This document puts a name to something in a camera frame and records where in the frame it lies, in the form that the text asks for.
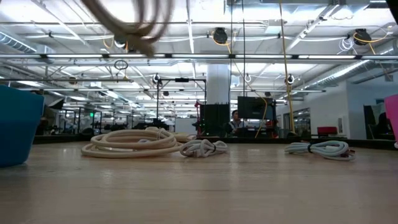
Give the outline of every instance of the beige rope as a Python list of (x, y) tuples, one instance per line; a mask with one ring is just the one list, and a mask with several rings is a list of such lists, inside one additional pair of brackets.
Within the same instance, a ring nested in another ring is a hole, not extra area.
[[(157, 42), (166, 31), (167, 25), (172, 17), (172, 9), (174, 5), (173, 0), (155, 0), (155, 10), (150, 20), (149, 25), (143, 26), (144, 23), (144, 13), (146, 11), (147, 0), (135, 0), (137, 8), (139, 10), (139, 22), (133, 26), (127, 25), (119, 19), (115, 18), (110, 14), (100, 3), (99, 0), (81, 0), (82, 3), (91, 11), (91, 13), (97, 18), (97, 20), (102, 23), (109, 31), (111, 31), (116, 36), (125, 37), (129, 45), (133, 45), (140, 53), (151, 57), (154, 55), (154, 47), (152, 44)], [(164, 16), (163, 25), (160, 30), (153, 35), (153, 37), (144, 39), (143, 37), (148, 36), (153, 30), (158, 22), (158, 17), (160, 14), (161, 5), (167, 5), (166, 14)]]
[(181, 145), (164, 129), (121, 130), (92, 137), (91, 144), (84, 146), (81, 153), (101, 158), (160, 156), (179, 151)]

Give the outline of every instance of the hanging rope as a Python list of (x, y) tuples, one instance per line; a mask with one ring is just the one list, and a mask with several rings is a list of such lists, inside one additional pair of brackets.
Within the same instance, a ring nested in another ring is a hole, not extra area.
[[(152, 44), (157, 42), (165, 33), (168, 23), (172, 17), (172, 9), (174, 5), (173, 0), (155, 0), (154, 13), (149, 24), (144, 26), (144, 13), (148, 2), (146, 0), (135, 0), (138, 9), (139, 22), (134, 25), (127, 25), (119, 19), (115, 18), (112, 14), (104, 8), (99, 0), (81, 0), (82, 3), (91, 11), (91, 13), (102, 23), (109, 31), (115, 36), (124, 37), (130, 45), (135, 46), (142, 54), (148, 57), (153, 57), (154, 47)], [(164, 16), (163, 25), (160, 30), (153, 35), (153, 37), (145, 39), (153, 30), (159, 21), (160, 9), (166, 6), (166, 13)]]

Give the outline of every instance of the black monitor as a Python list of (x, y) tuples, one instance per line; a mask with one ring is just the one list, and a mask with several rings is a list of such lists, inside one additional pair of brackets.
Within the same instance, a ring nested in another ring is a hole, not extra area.
[[(275, 120), (275, 102), (272, 98), (267, 101), (265, 119)], [(240, 118), (262, 119), (266, 104), (260, 97), (238, 96), (238, 115)]]

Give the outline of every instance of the rope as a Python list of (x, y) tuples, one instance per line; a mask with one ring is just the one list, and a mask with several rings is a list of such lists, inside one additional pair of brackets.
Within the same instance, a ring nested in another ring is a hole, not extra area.
[(226, 152), (228, 152), (228, 146), (224, 142), (217, 141), (212, 144), (206, 139), (190, 141), (185, 143), (180, 149), (181, 155), (196, 158), (208, 157)]
[(121, 130), (92, 137), (91, 144), (84, 146), (81, 153), (111, 159), (160, 156), (179, 151), (181, 145), (164, 129)]
[(352, 161), (355, 159), (353, 151), (350, 151), (348, 144), (341, 141), (327, 141), (318, 144), (295, 142), (285, 148), (289, 154), (314, 153), (325, 159), (337, 161)]
[[(148, 57), (154, 55), (155, 50), (152, 44), (157, 42), (165, 33), (167, 25), (172, 17), (172, 9), (174, 5), (173, 0), (155, 0), (155, 9), (152, 19), (150, 20), (149, 25), (143, 26), (145, 18), (144, 13), (148, 3), (146, 0), (136, 0), (135, 3), (137, 4), (137, 8), (139, 10), (139, 22), (130, 26), (110, 14), (99, 0), (81, 1), (97, 18), (97, 20), (102, 23), (109, 31), (111, 31), (115, 36), (126, 38), (130, 45), (135, 46), (137, 50)], [(144, 37), (148, 36), (154, 30), (155, 25), (158, 22), (159, 14), (161, 14), (160, 9), (163, 8), (162, 4), (167, 5), (163, 26), (161, 26), (159, 31), (153, 35), (153, 37), (144, 39)]]

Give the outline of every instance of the wooden floor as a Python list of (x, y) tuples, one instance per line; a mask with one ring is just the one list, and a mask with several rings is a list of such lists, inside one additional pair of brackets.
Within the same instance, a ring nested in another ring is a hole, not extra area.
[(36, 145), (0, 169), (0, 223), (398, 223), (398, 152), (353, 162), (230, 144), (206, 159), (81, 157), (83, 143)]

